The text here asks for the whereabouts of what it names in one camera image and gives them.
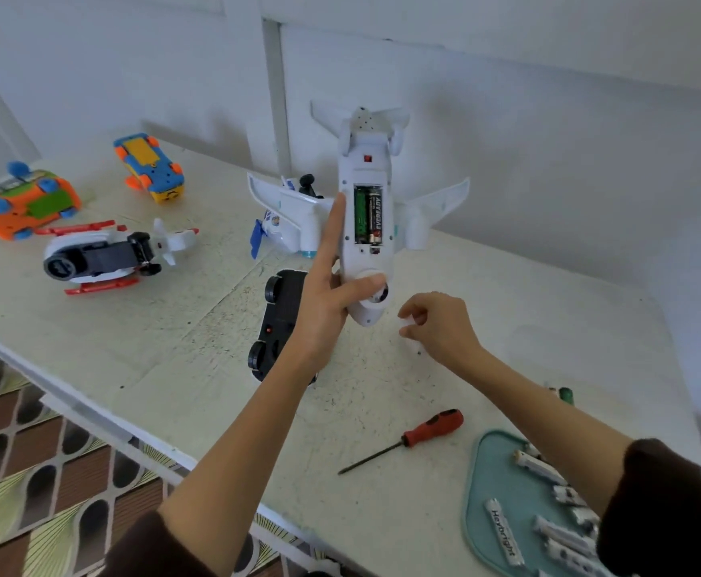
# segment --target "red screwdriver handle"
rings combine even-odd
[[[463,414],[460,409],[441,411],[437,416],[421,423],[412,431],[405,432],[401,441],[408,448],[416,446],[420,442],[426,442],[434,437],[447,436],[463,424]]]

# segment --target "white toy airplane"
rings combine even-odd
[[[404,201],[403,194],[390,185],[390,157],[401,153],[408,111],[358,107],[351,113],[313,101],[311,114],[339,140],[339,191],[345,193],[347,202],[345,232],[339,244],[341,278],[344,282],[382,272],[388,280],[388,285],[371,298],[348,308],[355,321],[371,326],[392,297],[394,253],[402,248],[424,249],[430,227],[461,205],[471,180]],[[313,198],[251,174],[249,191],[254,200],[299,230],[303,254],[315,254],[333,198]]]

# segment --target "teal tray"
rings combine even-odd
[[[568,515],[567,506],[554,499],[551,485],[513,462],[513,452],[525,443],[524,439],[500,430],[487,432],[476,442],[465,494],[463,533],[476,556],[503,575],[537,575],[537,570],[542,569],[548,575],[572,577],[573,573],[548,557],[542,537],[532,530],[532,521],[540,514],[552,523],[579,532],[578,527]],[[503,506],[526,568],[508,564],[484,508],[489,498],[497,498]]]

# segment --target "white table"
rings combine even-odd
[[[268,277],[306,261],[249,235],[261,214],[246,171],[163,144],[186,195],[168,205],[123,186],[105,139],[37,162],[88,202],[77,222],[200,228],[176,269],[120,291],[69,298],[42,271],[43,237],[0,242],[0,356],[192,466],[257,388],[246,366]],[[319,178],[318,186],[331,182]],[[480,190],[480,182],[474,182]],[[644,292],[433,232],[428,251],[396,257],[396,307],[439,289],[467,301],[483,344],[528,376],[574,389],[582,408],[633,436],[656,436],[701,463],[691,401],[660,310]],[[314,544],[382,575],[491,575],[461,535],[471,446],[513,429],[484,397],[398,338],[395,311],[349,321],[331,364],[299,406],[260,511]],[[442,440],[337,471],[434,413],[465,425]]]

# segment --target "patterned floor mat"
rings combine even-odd
[[[0,361],[0,577],[79,577],[101,571],[105,551],[172,486],[50,410],[42,392]],[[160,465],[186,470],[150,446]],[[323,555],[257,515],[258,524],[305,553]],[[236,576],[300,577],[304,569],[246,540]]]

